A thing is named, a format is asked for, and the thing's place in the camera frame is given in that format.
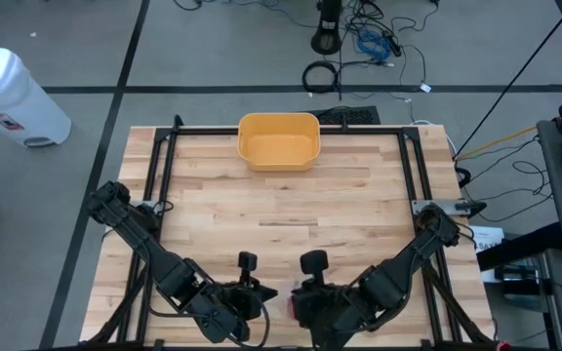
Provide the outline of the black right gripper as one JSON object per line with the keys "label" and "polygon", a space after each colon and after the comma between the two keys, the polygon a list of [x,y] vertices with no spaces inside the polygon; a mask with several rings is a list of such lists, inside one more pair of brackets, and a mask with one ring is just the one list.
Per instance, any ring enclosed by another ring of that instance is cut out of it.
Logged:
{"label": "black right gripper", "polygon": [[312,337],[341,335],[341,313],[344,310],[344,285],[327,284],[324,271],[329,268],[328,255],[323,250],[304,253],[300,257],[301,272],[308,278],[292,290],[293,318],[310,331]]}

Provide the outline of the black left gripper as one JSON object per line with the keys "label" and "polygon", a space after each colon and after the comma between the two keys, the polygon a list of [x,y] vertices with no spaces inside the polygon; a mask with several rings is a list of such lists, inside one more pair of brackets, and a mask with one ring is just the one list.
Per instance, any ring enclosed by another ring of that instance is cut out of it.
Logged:
{"label": "black left gripper", "polygon": [[237,265],[241,272],[238,281],[222,284],[228,302],[246,321],[257,319],[261,315],[261,304],[268,308],[278,295],[278,290],[261,286],[260,281],[252,276],[257,263],[258,257],[254,253],[240,252]]}

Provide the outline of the yellow plastic bin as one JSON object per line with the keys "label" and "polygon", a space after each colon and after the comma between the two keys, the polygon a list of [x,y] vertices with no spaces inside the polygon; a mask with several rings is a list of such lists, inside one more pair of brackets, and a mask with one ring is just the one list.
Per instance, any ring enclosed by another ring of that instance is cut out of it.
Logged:
{"label": "yellow plastic bin", "polygon": [[239,122],[237,153],[251,171],[307,171],[320,151],[320,122],[311,113],[249,113]]}

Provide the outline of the white printed paper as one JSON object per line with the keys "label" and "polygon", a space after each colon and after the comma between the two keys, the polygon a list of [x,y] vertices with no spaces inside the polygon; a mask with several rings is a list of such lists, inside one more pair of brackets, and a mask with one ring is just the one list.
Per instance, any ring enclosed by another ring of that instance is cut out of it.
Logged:
{"label": "white printed paper", "polygon": [[[504,239],[503,230],[498,227],[472,225],[471,229],[474,232],[475,251],[478,254],[499,245]],[[496,277],[495,269],[482,271],[481,278],[484,283],[488,284],[500,282]]]}

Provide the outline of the black keyboard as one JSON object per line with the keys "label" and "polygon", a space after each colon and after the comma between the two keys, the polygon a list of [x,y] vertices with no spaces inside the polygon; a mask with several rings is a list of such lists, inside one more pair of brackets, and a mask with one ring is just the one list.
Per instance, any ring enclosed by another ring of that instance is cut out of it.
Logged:
{"label": "black keyboard", "polygon": [[381,119],[375,106],[336,106],[323,110],[311,110],[321,125],[379,125]]}

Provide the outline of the black flat bar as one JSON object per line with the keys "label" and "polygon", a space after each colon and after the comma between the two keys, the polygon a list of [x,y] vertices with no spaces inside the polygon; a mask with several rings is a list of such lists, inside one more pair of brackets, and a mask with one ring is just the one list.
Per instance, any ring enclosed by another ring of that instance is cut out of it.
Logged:
{"label": "black flat bar", "polygon": [[537,254],[548,249],[562,250],[562,227],[554,222],[515,239],[502,243],[478,253],[477,261],[481,271],[509,264]]}

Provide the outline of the black stand base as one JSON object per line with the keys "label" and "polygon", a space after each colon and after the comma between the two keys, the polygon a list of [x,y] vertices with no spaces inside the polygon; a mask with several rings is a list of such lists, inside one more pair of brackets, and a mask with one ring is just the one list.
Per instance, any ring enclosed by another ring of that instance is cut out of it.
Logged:
{"label": "black stand base", "polygon": [[320,15],[310,46],[320,55],[335,54],[341,48],[341,0],[318,0],[316,8]]}

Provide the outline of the white plastic trash can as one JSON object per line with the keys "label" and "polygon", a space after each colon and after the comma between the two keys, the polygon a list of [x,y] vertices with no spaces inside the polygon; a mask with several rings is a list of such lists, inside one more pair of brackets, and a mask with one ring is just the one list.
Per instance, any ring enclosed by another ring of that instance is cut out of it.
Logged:
{"label": "white plastic trash can", "polygon": [[26,148],[64,143],[72,121],[14,52],[0,47],[0,133]]}

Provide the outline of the grey metal base plate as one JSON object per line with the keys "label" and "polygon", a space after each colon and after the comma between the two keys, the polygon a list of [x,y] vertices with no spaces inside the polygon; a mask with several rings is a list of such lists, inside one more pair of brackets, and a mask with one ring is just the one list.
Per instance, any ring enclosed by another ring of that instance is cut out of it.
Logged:
{"label": "grey metal base plate", "polygon": [[455,203],[459,200],[413,200],[411,202],[412,212],[417,215],[428,205],[434,204],[441,208],[447,215],[456,215]]}
{"label": "grey metal base plate", "polygon": [[131,205],[139,212],[147,215],[160,215],[165,209],[161,202],[156,201],[134,200],[131,202]]}

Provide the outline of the black metal table frame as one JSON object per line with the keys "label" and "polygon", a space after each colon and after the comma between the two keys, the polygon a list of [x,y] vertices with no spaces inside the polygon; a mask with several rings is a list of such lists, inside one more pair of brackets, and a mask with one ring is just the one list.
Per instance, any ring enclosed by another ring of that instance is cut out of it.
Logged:
{"label": "black metal table frame", "polygon": [[[300,257],[323,250],[327,284],[347,285],[366,268],[396,256],[419,232],[413,200],[438,200],[429,181],[422,141],[426,126],[320,126],[321,151],[303,172],[255,172],[237,153],[238,126],[184,127],[150,132],[150,154],[135,155],[115,182],[134,200],[161,202],[153,236],[168,251],[193,259],[220,283],[239,279],[240,252],[258,257],[252,276],[277,290],[304,281]],[[309,330],[289,318],[288,299],[267,309],[270,332],[261,349],[230,340],[210,342],[191,318],[163,318],[174,309],[151,281],[107,342],[123,351],[483,351],[496,348],[466,315],[451,291],[443,247],[413,276],[406,307],[375,331],[356,333],[342,347],[320,348]],[[112,230],[103,261],[139,257]]]}

